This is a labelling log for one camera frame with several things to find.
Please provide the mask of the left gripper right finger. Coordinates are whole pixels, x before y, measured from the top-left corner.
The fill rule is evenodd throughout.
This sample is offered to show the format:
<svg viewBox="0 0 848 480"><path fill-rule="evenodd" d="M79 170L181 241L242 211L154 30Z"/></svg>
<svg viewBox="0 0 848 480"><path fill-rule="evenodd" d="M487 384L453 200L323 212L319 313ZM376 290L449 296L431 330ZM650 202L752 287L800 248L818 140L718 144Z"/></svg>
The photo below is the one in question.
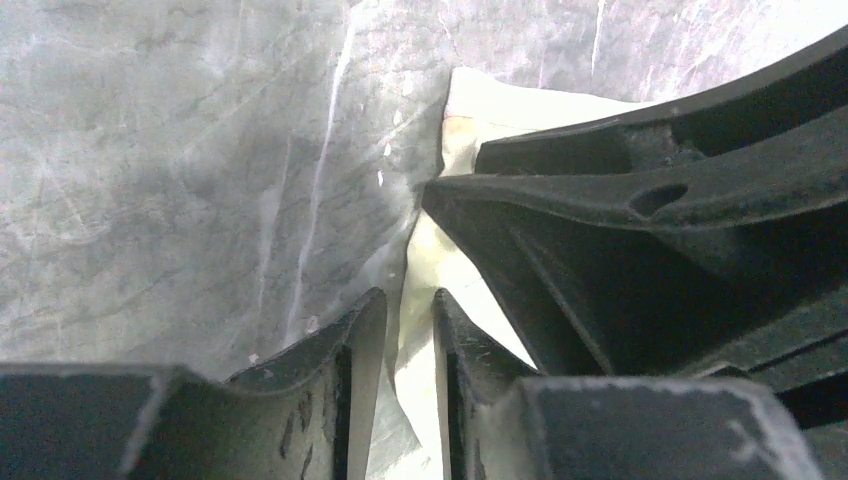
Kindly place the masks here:
<svg viewBox="0 0 848 480"><path fill-rule="evenodd" d="M433 298L449 479L818 479L790 412L730 377L548 376Z"/></svg>

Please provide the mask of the cream yellow cloth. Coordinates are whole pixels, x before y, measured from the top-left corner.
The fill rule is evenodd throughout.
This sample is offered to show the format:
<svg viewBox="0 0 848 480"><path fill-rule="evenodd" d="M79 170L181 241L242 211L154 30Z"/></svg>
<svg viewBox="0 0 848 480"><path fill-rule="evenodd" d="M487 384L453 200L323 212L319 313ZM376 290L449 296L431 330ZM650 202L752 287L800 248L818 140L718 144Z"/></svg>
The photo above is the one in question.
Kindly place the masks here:
<svg viewBox="0 0 848 480"><path fill-rule="evenodd" d="M486 141L585 123L648 105L509 85L480 70L458 67L451 73L443 113L440 173L471 173ZM526 365L533 363L478 269L427 213L421 213L406 248L395 316L398 352L388 358L381 378L368 461L370 479L443 476L430 312L440 288L447 289L484 332Z"/></svg>

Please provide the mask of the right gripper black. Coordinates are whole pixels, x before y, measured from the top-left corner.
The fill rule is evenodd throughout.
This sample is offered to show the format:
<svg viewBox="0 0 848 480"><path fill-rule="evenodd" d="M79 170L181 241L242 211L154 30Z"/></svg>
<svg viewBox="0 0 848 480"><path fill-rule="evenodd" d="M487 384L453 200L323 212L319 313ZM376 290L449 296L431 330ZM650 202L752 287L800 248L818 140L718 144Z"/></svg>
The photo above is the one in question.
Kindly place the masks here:
<svg viewBox="0 0 848 480"><path fill-rule="evenodd" d="M765 385L804 430L846 421L847 288L802 302L682 373L740 376Z"/></svg>

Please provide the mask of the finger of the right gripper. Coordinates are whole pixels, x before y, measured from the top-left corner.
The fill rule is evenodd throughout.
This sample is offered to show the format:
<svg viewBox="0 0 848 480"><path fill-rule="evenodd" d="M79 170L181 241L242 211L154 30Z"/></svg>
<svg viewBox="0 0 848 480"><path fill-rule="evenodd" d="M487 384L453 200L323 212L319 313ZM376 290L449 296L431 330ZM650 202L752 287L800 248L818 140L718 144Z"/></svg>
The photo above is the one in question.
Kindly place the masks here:
<svg viewBox="0 0 848 480"><path fill-rule="evenodd" d="M664 168L773 138L847 104L847 30L718 87L601 120L487 141L474 171L604 175Z"/></svg>
<svg viewBox="0 0 848 480"><path fill-rule="evenodd" d="M683 368L847 284L847 113L698 161L467 174L424 206L543 370Z"/></svg>

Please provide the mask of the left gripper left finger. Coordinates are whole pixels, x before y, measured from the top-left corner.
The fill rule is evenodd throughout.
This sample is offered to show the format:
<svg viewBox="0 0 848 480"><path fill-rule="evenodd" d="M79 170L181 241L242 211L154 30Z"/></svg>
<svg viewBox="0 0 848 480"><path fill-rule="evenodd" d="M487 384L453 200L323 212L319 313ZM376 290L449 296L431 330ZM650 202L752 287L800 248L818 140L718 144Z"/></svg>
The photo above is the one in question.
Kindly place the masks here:
<svg viewBox="0 0 848 480"><path fill-rule="evenodd" d="M5 479L362 479L387 298L223 382L179 365L6 363Z"/></svg>

